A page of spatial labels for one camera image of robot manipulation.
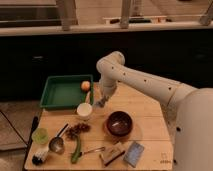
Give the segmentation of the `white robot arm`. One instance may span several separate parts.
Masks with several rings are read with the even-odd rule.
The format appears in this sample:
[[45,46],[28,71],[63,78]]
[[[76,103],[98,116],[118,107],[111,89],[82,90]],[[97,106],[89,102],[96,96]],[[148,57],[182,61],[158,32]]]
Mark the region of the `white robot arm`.
[[173,171],[213,171],[213,88],[195,88],[125,67],[119,51],[99,59],[96,68],[102,105],[120,81],[176,110]]

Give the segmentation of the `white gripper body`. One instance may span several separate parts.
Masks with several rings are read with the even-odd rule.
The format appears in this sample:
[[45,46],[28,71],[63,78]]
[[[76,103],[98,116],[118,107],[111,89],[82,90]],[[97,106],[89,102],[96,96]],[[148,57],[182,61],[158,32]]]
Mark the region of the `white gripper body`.
[[115,93],[117,89],[117,83],[113,82],[106,82],[103,79],[99,81],[100,92],[101,92],[101,104],[105,104]]

